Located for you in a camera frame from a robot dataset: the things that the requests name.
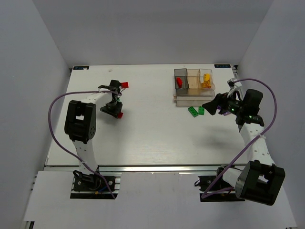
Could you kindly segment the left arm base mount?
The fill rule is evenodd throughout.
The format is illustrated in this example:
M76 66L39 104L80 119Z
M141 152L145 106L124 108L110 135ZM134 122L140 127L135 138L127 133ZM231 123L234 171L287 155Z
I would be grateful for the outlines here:
M120 177L105 176L107 183L96 174L84 174L78 170L73 171L70 199L114 199L108 190L117 197L120 189Z

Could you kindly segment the red long lego brick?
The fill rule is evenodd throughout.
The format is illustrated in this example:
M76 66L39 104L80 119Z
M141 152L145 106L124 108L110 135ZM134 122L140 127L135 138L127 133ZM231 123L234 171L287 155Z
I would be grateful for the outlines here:
M176 78L176 83L177 83L177 86L178 86L179 88L182 88L182 86L183 86L183 81L181 80L181 78L177 77L177 78Z

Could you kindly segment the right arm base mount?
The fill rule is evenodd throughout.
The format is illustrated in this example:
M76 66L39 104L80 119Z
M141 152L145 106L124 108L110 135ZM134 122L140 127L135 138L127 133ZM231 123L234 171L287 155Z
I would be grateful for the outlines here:
M235 196L235 190L223 190L231 186L224 182L221 178L216 181L212 188L206 193L206 197L202 198L204 191L211 185L218 175L218 171L222 170L221 167L204 167L201 170L195 170L197 179L194 182L194 186L199 188L199 197L201 202L238 202L238 198Z

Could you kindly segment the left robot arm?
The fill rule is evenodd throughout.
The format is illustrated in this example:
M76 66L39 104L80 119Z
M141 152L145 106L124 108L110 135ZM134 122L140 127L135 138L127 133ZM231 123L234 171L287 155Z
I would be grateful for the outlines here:
M80 100L71 100L68 105L64 132L72 141L80 160L80 174L93 175L99 172L93 150L92 139L97 131L97 113L103 112L116 119L122 118L122 91L129 87L127 82L111 80L101 85L98 91L90 92Z

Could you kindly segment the yellow square lego brick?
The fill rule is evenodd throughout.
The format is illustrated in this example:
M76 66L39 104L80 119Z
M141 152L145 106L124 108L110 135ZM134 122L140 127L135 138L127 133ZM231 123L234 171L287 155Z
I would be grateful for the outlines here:
M207 88L207 89L209 89L209 88L211 88L212 87L212 85L211 85L211 82L210 81L204 81L203 83L202 83L202 88Z

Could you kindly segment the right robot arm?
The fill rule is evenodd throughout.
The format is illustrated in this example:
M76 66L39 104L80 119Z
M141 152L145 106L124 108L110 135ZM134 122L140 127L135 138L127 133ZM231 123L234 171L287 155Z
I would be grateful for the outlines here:
M202 199L219 193L210 190L221 179L228 183L229 187L220 191L234 190L239 199L268 206L275 203L285 178L285 171L275 165L266 145L266 129L262 117L258 115L262 98L260 91L248 89L242 100L237 100L233 94L224 93L217 94L212 101L202 105L211 115L230 112L236 116L235 122L245 144L239 155L246 154L248 159L242 170L235 168L233 162L220 167L215 180L202 193Z

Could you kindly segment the yellow rounded lego brick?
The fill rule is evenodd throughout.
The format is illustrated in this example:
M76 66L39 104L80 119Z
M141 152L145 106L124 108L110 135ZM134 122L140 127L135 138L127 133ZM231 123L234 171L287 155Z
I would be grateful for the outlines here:
M204 80L204 82L209 82L209 81L210 81L210 74L205 73L205 74L203 75L203 80Z

